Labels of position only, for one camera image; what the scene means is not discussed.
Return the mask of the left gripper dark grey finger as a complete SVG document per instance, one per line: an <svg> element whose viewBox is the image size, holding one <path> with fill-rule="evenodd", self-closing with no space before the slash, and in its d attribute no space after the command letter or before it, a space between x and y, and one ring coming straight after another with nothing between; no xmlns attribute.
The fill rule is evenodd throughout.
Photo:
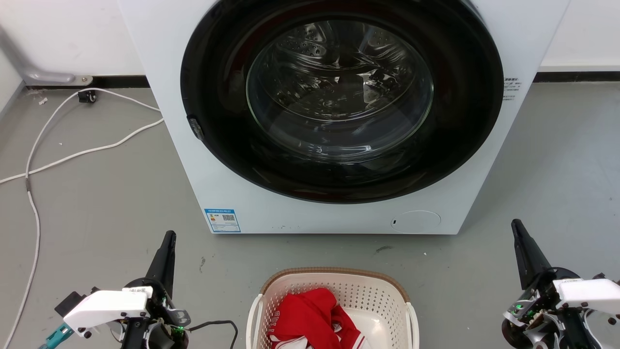
<svg viewBox="0 0 620 349"><path fill-rule="evenodd" d="M155 253L146 274L146 278L159 282L169 297L173 296L176 239L177 234L173 230L165 233L161 247Z"/></svg>

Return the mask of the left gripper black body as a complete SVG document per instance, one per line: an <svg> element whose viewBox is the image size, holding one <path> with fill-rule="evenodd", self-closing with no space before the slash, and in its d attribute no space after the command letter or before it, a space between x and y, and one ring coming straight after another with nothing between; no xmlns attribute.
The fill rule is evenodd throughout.
<svg viewBox="0 0 620 349"><path fill-rule="evenodd" d="M189 315L172 302L173 277L139 278L126 285L130 290L151 287L145 310L137 316L122 316L125 332L120 349L187 349L189 338L183 329Z"/></svg>

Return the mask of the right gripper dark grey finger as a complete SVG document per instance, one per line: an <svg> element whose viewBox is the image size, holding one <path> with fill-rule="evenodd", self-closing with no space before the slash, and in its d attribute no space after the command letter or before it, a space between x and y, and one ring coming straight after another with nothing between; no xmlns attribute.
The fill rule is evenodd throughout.
<svg viewBox="0 0 620 349"><path fill-rule="evenodd" d="M510 226L514 237L514 253L520 285L524 291L532 285L539 274L551 269L551 264L520 219L513 219Z"/></svg>

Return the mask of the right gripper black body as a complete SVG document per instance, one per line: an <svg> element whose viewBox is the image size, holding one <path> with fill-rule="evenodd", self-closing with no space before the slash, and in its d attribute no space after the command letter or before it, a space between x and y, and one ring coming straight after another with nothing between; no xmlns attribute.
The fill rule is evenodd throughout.
<svg viewBox="0 0 620 349"><path fill-rule="evenodd" d="M519 267L523 293L503 314L502 335L514 349L602 349L587 326L594 311L560 302L555 281L575 281L575 272Z"/></svg>

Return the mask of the cream perforated plastic laundry basket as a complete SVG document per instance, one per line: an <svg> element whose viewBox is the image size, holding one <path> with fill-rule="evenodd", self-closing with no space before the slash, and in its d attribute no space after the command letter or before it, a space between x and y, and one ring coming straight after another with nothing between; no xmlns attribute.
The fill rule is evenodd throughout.
<svg viewBox="0 0 620 349"><path fill-rule="evenodd" d="M271 349L267 329L281 301L317 288L334 294L370 349L420 349L416 311L396 280L380 272L335 267L288 268L273 274L251 305L246 349Z"/></svg>

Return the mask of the blue energy label sticker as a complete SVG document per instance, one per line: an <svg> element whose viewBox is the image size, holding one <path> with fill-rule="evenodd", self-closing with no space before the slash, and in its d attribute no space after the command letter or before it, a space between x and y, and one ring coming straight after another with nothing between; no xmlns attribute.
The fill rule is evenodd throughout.
<svg viewBox="0 0 620 349"><path fill-rule="evenodd" d="M233 209L205 208L205 218L213 234L241 233L241 226Z"/></svg>

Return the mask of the white round filter cover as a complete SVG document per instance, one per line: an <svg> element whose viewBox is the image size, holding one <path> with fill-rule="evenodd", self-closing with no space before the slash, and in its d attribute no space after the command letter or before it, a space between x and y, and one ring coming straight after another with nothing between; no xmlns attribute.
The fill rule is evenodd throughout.
<svg viewBox="0 0 620 349"><path fill-rule="evenodd" d="M401 234L434 234L441 224L441 217L434 212L414 210L401 213L390 221L390 227Z"/></svg>

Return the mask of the red garment with white trim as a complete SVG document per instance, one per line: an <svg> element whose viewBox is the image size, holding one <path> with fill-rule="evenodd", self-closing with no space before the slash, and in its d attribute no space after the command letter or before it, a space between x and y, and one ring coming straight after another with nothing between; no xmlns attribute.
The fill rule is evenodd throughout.
<svg viewBox="0 0 620 349"><path fill-rule="evenodd" d="M271 349L372 349L326 288L286 294L270 319Z"/></svg>

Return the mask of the white front-load washing machine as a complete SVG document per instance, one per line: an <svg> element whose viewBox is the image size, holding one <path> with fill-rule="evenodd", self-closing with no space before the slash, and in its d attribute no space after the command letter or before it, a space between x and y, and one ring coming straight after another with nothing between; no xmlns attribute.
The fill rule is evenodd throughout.
<svg viewBox="0 0 620 349"><path fill-rule="evenodd" d="M426 210L441 217L432 235L455 235L571 3L470 1L496 43L504 78L521 81L516 99L502 100L489 137L455 172L417 192L359 204L306 201L256 186L224 166L196 137L180 94L181 65L193 31L217 0L118 0L118 6L204 218L205 208L233 209L242 234L400 234L390 227L394 217Z"/></svg>

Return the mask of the black round glass washer door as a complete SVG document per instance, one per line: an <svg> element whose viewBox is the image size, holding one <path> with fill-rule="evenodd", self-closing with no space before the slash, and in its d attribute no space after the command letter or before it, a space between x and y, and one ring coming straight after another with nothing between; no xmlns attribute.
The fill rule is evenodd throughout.
<svg viewBox="0 0 620 349"><path fill-rule="evenodd" d="M359 204L467 162L503 82L470 0L217 0L186 47L180 94L196 137L237 176Z"/></svg>

